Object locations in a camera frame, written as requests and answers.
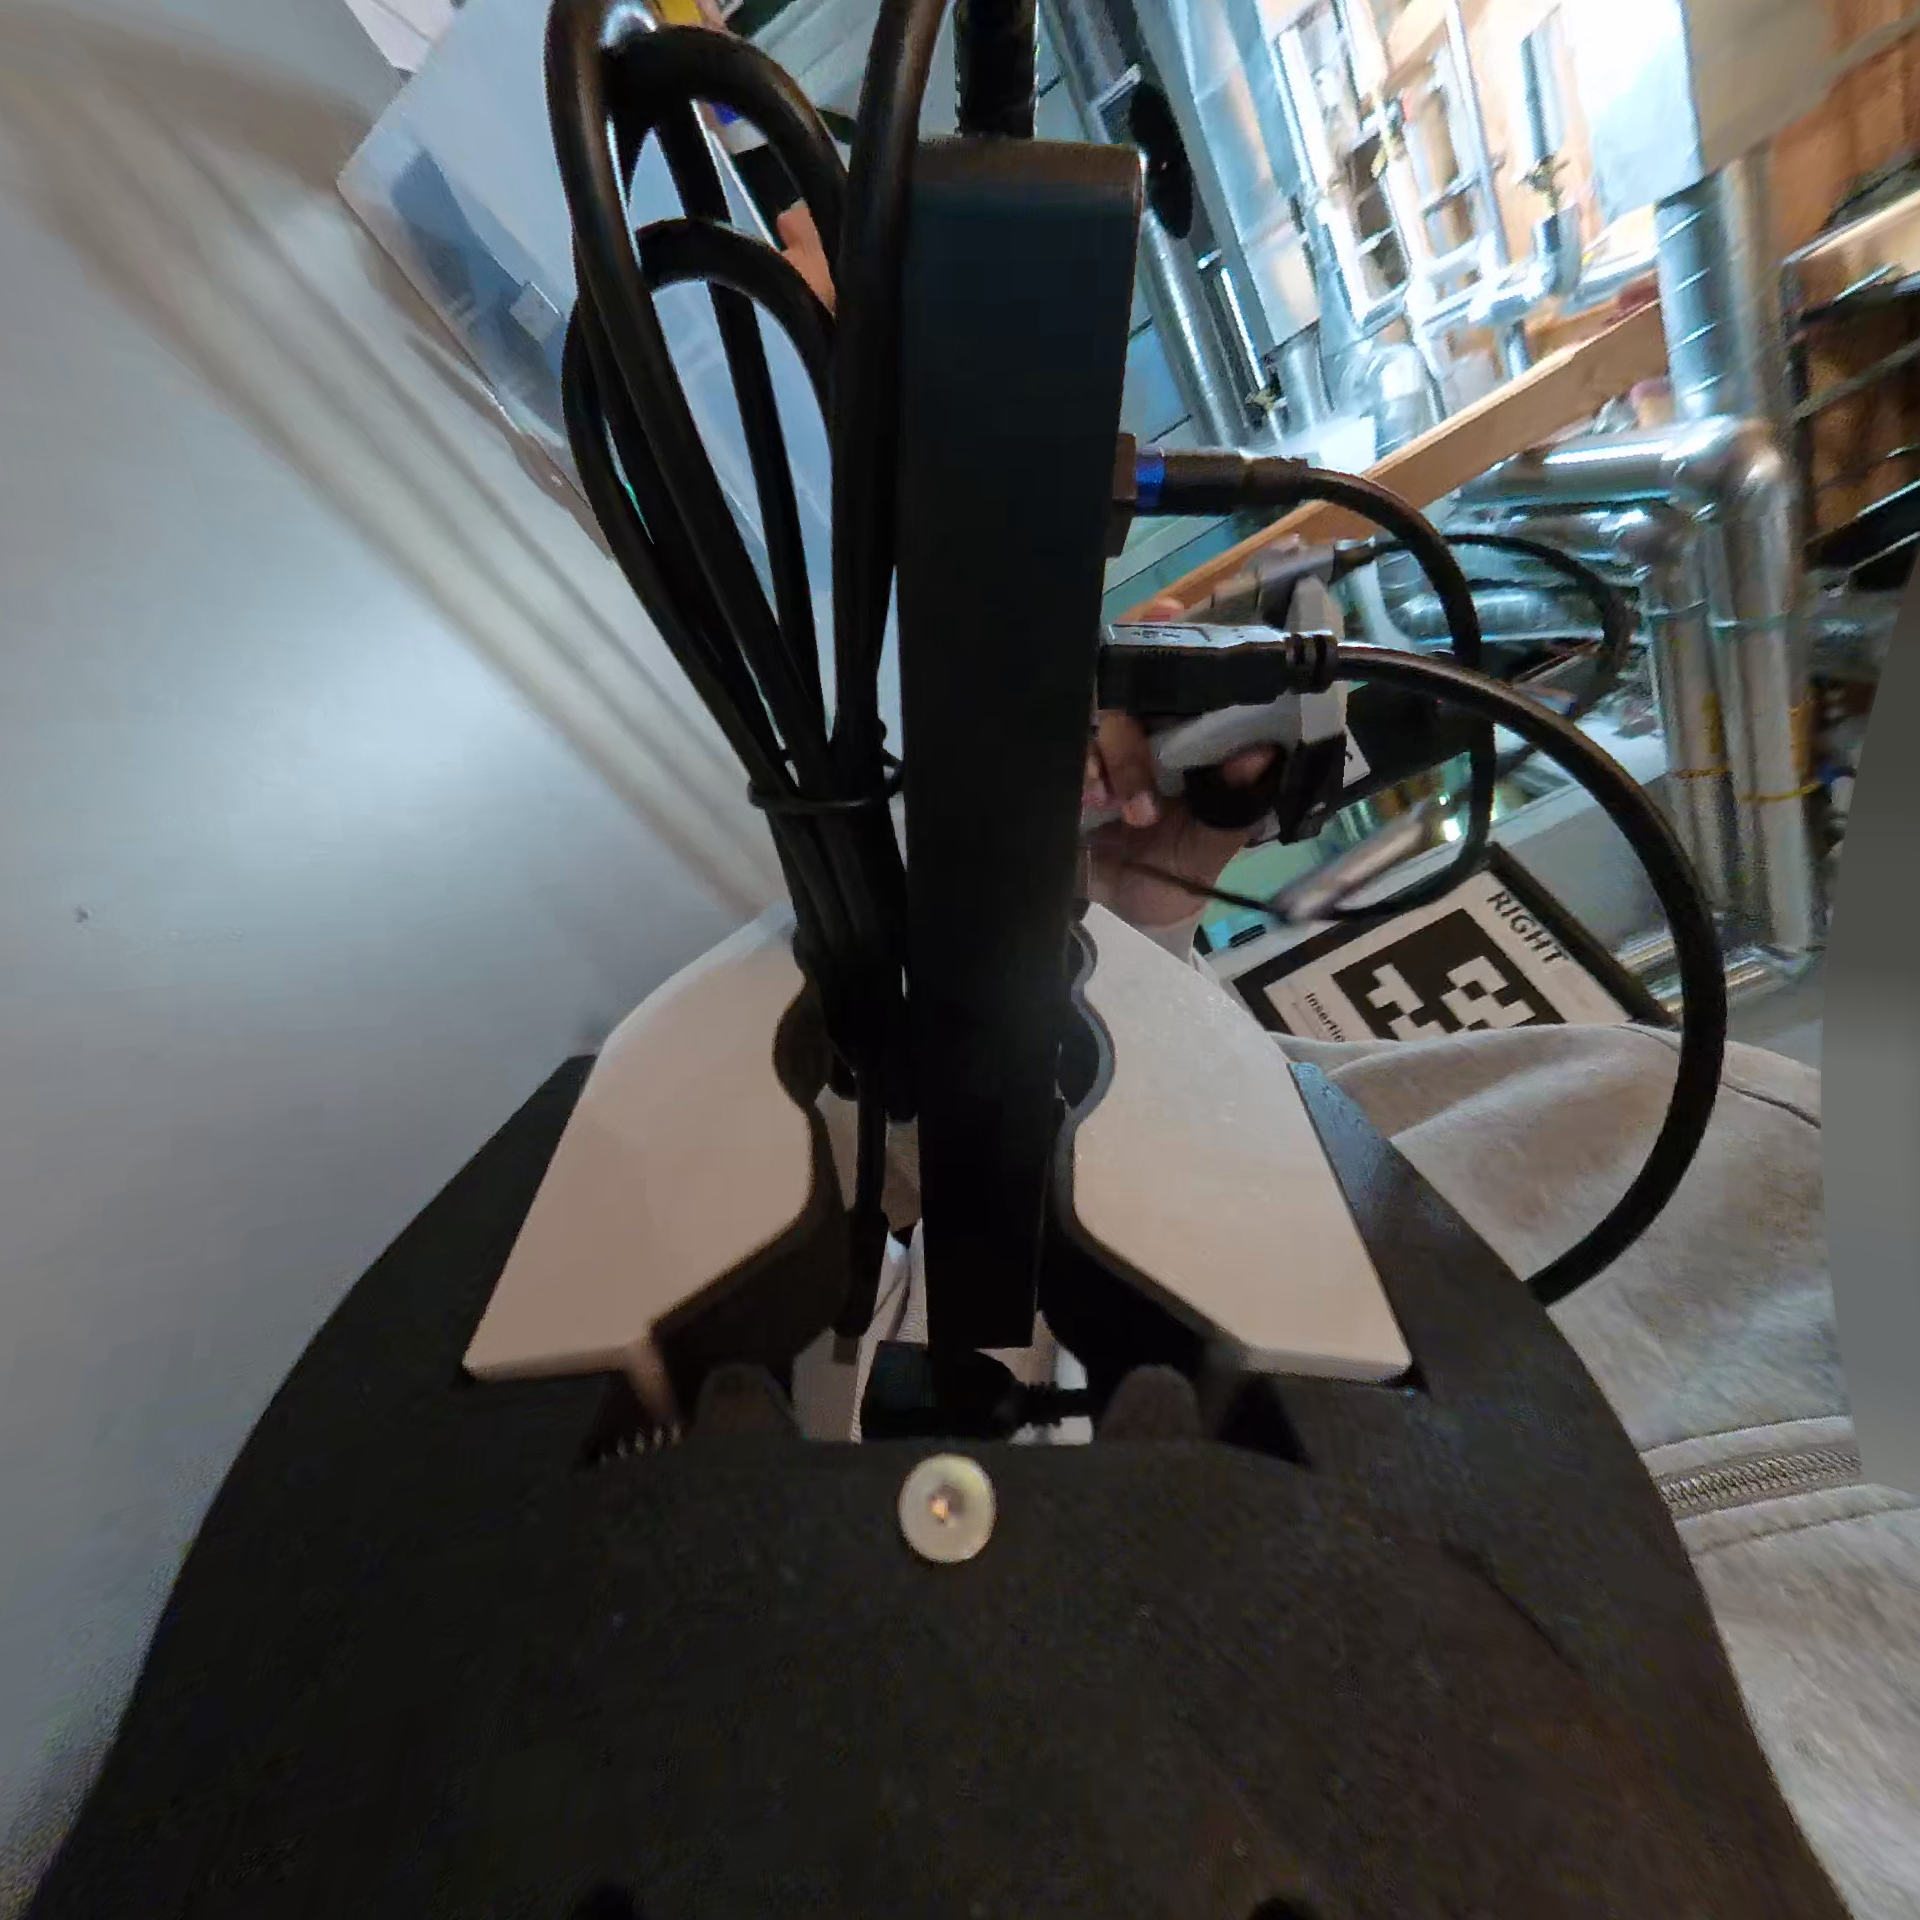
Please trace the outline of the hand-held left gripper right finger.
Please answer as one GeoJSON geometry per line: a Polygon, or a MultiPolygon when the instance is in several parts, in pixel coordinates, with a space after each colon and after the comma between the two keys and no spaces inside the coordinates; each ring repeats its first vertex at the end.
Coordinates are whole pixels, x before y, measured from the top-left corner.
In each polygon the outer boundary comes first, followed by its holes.
{"type": "Polygon", "coordinates": [[[1385,1383],[1409,1354],[1275,1038],[1110,911],[1077,929],[1089,1081],[1063,1122],[1049,1330],[1140,1365],[1385,1383]]]}

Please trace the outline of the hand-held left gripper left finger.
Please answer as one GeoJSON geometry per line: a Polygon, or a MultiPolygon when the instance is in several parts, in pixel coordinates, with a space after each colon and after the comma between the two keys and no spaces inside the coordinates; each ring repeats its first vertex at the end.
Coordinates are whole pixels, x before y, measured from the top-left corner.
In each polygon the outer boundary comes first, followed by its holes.
{"type": "Polygon", "coordinates": [[[470,1332],[473,1381],[785,1373],[851,1358],[891,1275],[879,1164],[832,1087],[820,997],[775,906],[601,1047],[470,1332]]]}

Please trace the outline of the person's right hand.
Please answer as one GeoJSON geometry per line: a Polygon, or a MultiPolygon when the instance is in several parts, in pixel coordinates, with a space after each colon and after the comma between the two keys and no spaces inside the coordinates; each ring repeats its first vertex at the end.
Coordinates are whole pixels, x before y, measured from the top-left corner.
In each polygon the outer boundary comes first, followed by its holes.
{"type": "Polygon", "coordinates": [[[1080,827],[1088,899],[1188,964],[1204,900],[1249,831],[1201,822],[1161,796],[1148,734],[1124,710],[1094,715],[1080,827]]]}

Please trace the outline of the silver ventilation duct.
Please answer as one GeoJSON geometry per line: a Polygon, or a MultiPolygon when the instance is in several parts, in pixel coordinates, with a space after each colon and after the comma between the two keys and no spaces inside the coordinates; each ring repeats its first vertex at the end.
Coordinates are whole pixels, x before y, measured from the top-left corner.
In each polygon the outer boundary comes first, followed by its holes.
{"type": "Polygon", "coordinates": [[[1534,449],[1469,481],[1465,511],[1631,509],[1671,822],[1734,993],[1817,961],[1804,525],[1785,449],[1779,253],[1763,148],[1661,202],[1655,276],[1673,419],[1534,449]]]}

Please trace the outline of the black usb hub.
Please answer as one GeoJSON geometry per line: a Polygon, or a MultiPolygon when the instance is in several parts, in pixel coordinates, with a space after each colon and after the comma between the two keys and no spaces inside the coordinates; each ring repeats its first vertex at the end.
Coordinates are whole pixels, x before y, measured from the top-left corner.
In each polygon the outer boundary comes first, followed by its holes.
{"type": "Polygon", "coordinates": [[[928,1334],[1038,1314],[1083,762],[1143,173],[919,148],[897,323],[896,601],[928,1334]]]}

